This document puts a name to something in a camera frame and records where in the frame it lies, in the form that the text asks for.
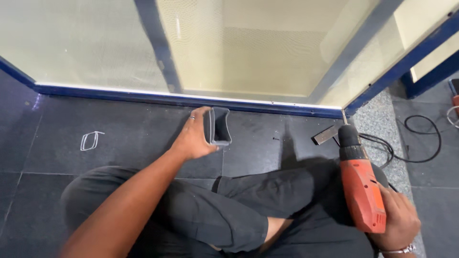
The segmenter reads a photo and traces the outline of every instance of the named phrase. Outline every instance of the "orange drill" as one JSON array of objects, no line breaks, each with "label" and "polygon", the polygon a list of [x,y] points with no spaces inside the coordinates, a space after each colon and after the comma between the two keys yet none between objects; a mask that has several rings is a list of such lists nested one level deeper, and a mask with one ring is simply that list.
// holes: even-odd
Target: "orange drill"
[{"label": "orange drill", "polygon": [[338,130],[340,167],[346,204],[358,230],[386,231],[386,211],[370,160],[360,142],[357,129],[347,123]]}]

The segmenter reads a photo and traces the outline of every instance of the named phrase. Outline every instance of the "knee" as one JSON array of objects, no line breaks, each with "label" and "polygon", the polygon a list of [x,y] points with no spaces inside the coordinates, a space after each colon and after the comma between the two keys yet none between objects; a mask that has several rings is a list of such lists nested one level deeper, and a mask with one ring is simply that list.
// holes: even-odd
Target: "knee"
[{"label": "knee", "polygon": [[74,179],[61,195],[64,221],[70,231],[76,230],[122,183],[138,170],[101,167]]}]

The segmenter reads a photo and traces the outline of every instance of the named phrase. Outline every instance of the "black pants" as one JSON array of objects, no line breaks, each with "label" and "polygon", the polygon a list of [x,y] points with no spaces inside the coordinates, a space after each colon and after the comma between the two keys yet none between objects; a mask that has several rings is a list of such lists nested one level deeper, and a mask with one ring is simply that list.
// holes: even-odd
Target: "black pants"
[{"label": "black pants", "polygon": [[[213,191],[174,180],[131,249],[130,257],[374,257],[354,226],[336,162],[322,158],[301,168],[238,178],[221,177]],[[382,184],[387,180],[376,166]],[[102,167],[75,179],[62,194],[65,221],[76,230],[136,169]],[[293,223],[264,253],[267,217]]]}]

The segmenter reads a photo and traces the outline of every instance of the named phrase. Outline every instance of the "power cord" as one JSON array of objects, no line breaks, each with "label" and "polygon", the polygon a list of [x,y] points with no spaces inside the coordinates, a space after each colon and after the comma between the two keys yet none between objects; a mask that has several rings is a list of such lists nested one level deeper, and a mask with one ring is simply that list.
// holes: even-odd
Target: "power cord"
[{"label": "power cord", "polygon": [[[446,117],[447,117],[447,119],[448,119],[448,121],[449,121],[450,124],[452,124],[454,127],[456,127],[456,128],[459,129],[459,125],[458,125],[458,124],[459,124],[459,120],[457,120],[456,122],[453,123],[453,122],[451,121],[451,118],[449,117],[450,112],[451,112],[452,110],[455,110],[456,108],[459,108],[459,106],[455,106],[455,107],[450,108],[450,109],[447,111],[447,113],[446,113]],[[427,132],[419,132],[419,131],[416,131],[416,130],[412,129],[411,127],[408,126],[408,121],[409,121],[410,119],[412,119],[412,118],[424,118],[424,119],[426,119],[427,121],[429,121],[429,122],[432,124],[433,128],[435,129],[435,132],[428,132],[428,133],[427,133]],[[432,134],[436,134],[436,135],[438,136],[438,148],[437,148],[437,151],[435,151],[435,153],[434,153],[431,157],[429,157],[429,158],[427,158],[427,159],[423,159],[423,160],[409,160],[409,159],[405,159],[405,158],[403,158],[403,157],[400,157],[400,156],[396,155],[396,154],[395,154],[395,151],[394,151],[394,148],[392,147],[392,145],[391,145],[388,141],[386,141],[385,139],[382,139],[382,138],[380,138],[380,137],[377,137],[377,136],[374,136],[374,135],[370,135],[370,134],[360,133],[359,136],[360,136],[361,138],[363,138],[363,139],[365,139],[365,140],[369,140],[369,141],[375,142],[375,143],[379,143],[379,144],[383,145],[384,147],[386,147],[387,151],[389,152],[390,157],[389,157],[389,159],[387,160],[387,162],[386,162],[385,164],[383,164],[383,165],[380,167],[381,169],[387,167],[387,166],[391,163],[391,161],[392,161],[394,158],[399,159],[399,160],[402,160],[402,161],[405,161],[405,162],[407,162],[407,163],[425,163],[425,162],[431,161],[431,160],[434,159],[436,156],[438,156],[438,154],[439,154],[440,151],[442,150],[442,136],[441,136],[441,133],[452,128],[452,127],[449,127],[449,128],[446,128],[446,129],[440,131],[440,130],[438,130],[437,125],[436,125],[430,118],[428,118],[428,117],[426,117],[426,116],[422,116],[422,115],[413,115],[413,116],[407,117],[407,118],[405,119],[403,125],[405,126],[405,128],[406,128],[408,131],[410,131],[410,132],[412,132],[412,133],[415,133],[415,134],[419,134],[419,135],[432,135]],[[389,186],[390,186],[394,191],[398,192],[397,189],[396,189],[392,184],[389,183]]]}]

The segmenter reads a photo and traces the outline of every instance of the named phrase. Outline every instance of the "bracelet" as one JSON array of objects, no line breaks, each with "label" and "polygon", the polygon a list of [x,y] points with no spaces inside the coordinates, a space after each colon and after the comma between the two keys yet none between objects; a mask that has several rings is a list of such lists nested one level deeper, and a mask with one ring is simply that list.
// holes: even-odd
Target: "bracelet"
[{"label": "bracelet", "polygon": [[405,247],[402,250],[397,250],[397,251],[380,251],[381,253],[413,253],[413,251],[416,249],[416,247],[413,244],[410,244],[409,246]]}]

